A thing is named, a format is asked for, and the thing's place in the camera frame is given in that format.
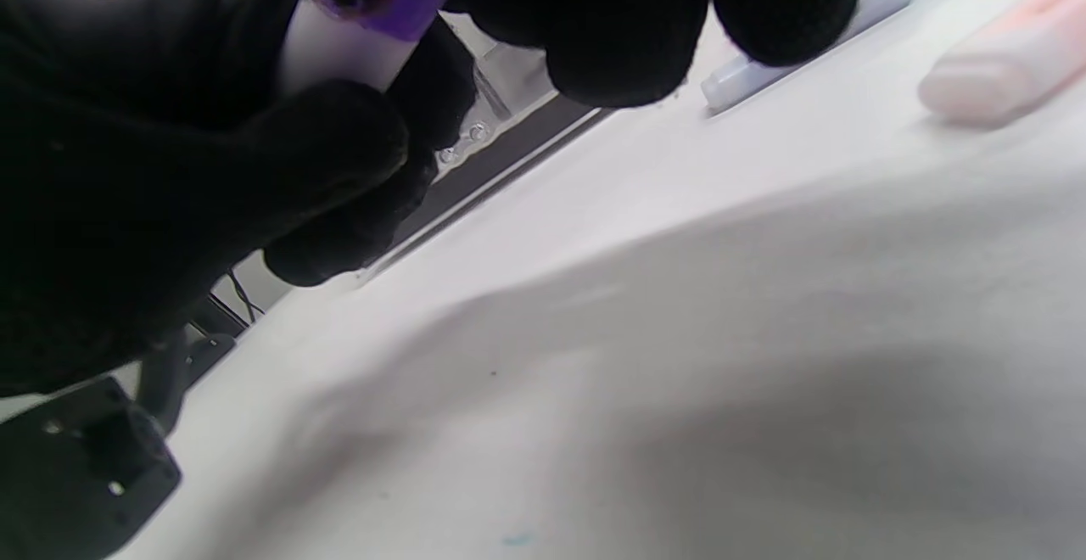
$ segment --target white table surface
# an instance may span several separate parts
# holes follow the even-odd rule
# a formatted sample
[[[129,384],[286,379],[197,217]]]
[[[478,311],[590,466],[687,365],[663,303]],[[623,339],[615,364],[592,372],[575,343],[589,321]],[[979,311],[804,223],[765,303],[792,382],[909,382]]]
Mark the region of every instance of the white table surface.
[[[917,0],[706,118],[609,118],[191,394],[121,558],[1086,556],[1086,85],[915,85],[1015,0]],[[691,75],[724,61],[706,34]]]

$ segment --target blue ink stain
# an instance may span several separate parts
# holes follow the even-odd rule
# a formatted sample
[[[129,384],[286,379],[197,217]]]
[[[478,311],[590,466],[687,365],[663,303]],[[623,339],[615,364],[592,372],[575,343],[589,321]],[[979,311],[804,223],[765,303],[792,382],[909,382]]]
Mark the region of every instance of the blue ink stain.
[[[532,535],[523,533],[515,537],[505,537],[502,539],[502,544],[505,547],[527,547],[532,544]]]

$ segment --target screw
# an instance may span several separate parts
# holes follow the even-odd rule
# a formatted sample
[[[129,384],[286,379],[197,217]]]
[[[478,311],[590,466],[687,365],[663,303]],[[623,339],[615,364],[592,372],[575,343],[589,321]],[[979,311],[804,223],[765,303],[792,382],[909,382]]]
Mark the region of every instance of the screw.
[[[457,163],[459,158],[460,154],[456,152],[454,147],[449,147],[438,154],[438,161],[442,163]]]
[[[490,126],[480,120],[480,123],[468,127],[468,137],[471,138],[472,142],[483,142],[483,140],[490,138]]]

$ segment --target purple marker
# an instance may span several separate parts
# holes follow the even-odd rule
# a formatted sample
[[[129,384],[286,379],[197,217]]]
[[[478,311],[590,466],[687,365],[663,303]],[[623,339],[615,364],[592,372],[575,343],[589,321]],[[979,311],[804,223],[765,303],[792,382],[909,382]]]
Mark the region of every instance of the purple marker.
[[[299,0],[279,55],[280,96],[348,78],[387,91],[446,0],[389,0],[363,17]]]

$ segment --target black plastic part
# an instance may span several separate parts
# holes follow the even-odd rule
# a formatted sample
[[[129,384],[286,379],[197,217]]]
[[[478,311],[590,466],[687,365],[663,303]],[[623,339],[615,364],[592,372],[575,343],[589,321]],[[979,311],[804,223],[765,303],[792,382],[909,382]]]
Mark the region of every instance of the black plastic part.
[[[159,421],[163,435],[177,425],[189,389],[189,346],[185,332],[175,332],[162,351],[140,359],[136,403]]]
[[[180,483],[154,418],[102,378],[0,425],[4,560],[99,560]]]
[[[191,344],[189,346],[189,356],[186,359],[188,364],[188,387],[191,389],[193,383],[199,382],[236,345],[237,341],[233,341],[233,336],[229,336],[225,332],[217,332],[214,335],[205,336],[203,340]]]

